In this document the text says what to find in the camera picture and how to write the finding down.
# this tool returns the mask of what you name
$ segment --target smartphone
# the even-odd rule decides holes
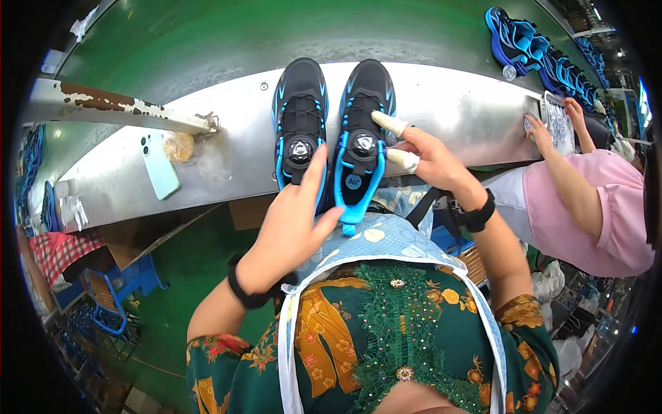
[[[164,151],[163,135],[147,131],[140,137],[140,147],[156,198],[165,199],[179,189],[179,178]]]

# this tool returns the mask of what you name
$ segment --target woman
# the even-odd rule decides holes
[[[488,192],[439,140],[414,127],[402,136],[421,156],[418,177],[452,191],[464,211],[490,205]],[[557,387],[557,357],[525,257],[499,213],[473,234],[497,324],[466,268],[422,236],[428,229],[367,213],[348,238],[336,228],[337,207],[312,224],[326,154],[320,146],[301,185],[275,198],[255,244],[195,310],[187,333],[195,411],[544,412]],[[422,195],[384,190],[374,199],[391,211]],[[389,190],[397,199],[384,199]],[[352,246],[361,248],[360,259],[336,259]],[[269,295],[283,275],[311,261],[318,271],[283,285],[288,296],[274,299],[276,316],[258,344],[236,337],[246,298],[228,279],[247,294]]]
[[[515,235],[541,253],[603,278],[653,265],[643,220],[643,176],[620,156],[595,148],[581,106],[563,101],[582,154],[561,156],[539,119],[531,122],[543,162],[483,182]]]

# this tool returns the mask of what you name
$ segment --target apron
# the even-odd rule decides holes
[[[485,297],[467,277],[467,266],[459,259],[445,254],[430,240],[432,209],[421,220],[418,230],[405,220],[418,200],[430,189],[429,185],[402,186],[406,178],[385,178],[373,197],[371,206],[392,211],[393,214],[366,213],[356,225],[353,237],[336,228],[322,247],[299,269],[296,285],[283,284],[286,293],[278,324],[278,375],[286,414],[304,414],[299,395],[295,368],[294,337],[299,312],[299,298],[310,285],[326,279],[339,265],[365,260],[390,259],[410,263],[431,263],[436,267],[453,269],[471,292],[483,322],[495,359],[490,412],[506,412],[506,354],[501,342],[497,321]]]

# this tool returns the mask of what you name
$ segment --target metal workbench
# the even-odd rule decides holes
[[[323,64],[331,111],[330,148],[338,136],[338,106],[355,62]],[[485,76],[418,64],[384,63],[393,79],[398,117],[433,134],[467,166],[540,159],[526,139],[524,113],[541,95]],[[142,159],[145,129],[124,127],[88,152],[62,180],[79,197],[83,228],[278,190],[272,178],[271,101],[282,69],[226,81],[176,99],[167,108],[218,115],[221,131],[198,145],[199,155],[175,169],[181,188],[156,198]],[[390,166],[387,175],[404,174]],[[76,231],[75,221],[65,233]]]

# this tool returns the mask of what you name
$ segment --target lace trim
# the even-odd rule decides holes
[[[369,299],[358,315],[368,347],[356,367],[361,388],[351,412],[371,413],[399,378],[408,378],[435,387],[457,407],[480,414],[479,386],[454,378],[444,352],[433,346],[441,311],[426,296],[425,270],[362,264],[354,273],[372,290],[365,291]]]

